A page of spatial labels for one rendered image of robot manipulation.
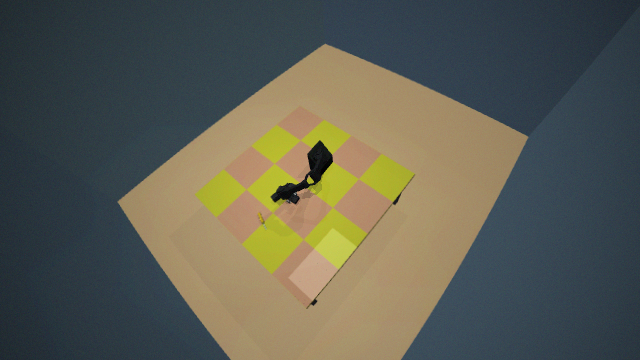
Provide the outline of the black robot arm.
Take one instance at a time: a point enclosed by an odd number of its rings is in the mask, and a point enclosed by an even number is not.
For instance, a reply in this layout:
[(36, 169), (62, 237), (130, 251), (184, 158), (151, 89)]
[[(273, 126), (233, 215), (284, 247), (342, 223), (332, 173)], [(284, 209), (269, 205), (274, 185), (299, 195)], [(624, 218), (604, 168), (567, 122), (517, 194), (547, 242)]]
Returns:
[[(293, 184), (293, 183), (286, 183), (284, 186), (280, 187), (280, 189), (278, 191), (276, 191), (273, 195), (270, 196), (270, 198), (276, 203), (280, 198), (282, 200), (286, 200), (289, 199), (291, 197), (291, 195), (293, 193), (296, 193), (300, 190), (303, 189), (307, 189), (308, 187), (312, 186), (312, 185), (316, 185), (320, 180), (321, 180), (321, 169), (323, 164), (328, 160), (328, 157), (325, 155), (325, 153), (323, 152), (322, 149), (320, 149), (319, 151), (316, 151), (313, 154), (313, 159), (316, 162), (316, 165), (314, 167), (314, 169), (312, 169), (310, 172), (308, 172), (305, 176), (305, 179), (298, 183), (298, 184)], [(312, 178), (312, 180), (314, 181), (314, 183), (309, 184), (307, 182), (307, 178), (308, 176), (310, 176)]]

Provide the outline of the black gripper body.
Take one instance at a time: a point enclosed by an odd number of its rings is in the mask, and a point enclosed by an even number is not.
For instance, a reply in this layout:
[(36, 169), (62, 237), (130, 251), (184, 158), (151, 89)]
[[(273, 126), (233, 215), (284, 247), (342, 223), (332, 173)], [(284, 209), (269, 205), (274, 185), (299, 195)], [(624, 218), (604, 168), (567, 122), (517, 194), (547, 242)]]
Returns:
[[(280, 187), (282, 187), (281, 185), (277, 188), (276, 191), (278, 191), (280, 189)], [(289, 198), (291, 199), (291, 202), (296, 204), (298, 202), (298, 200), (300, 199), (299, 196), (292, 194), (291, 197)]]

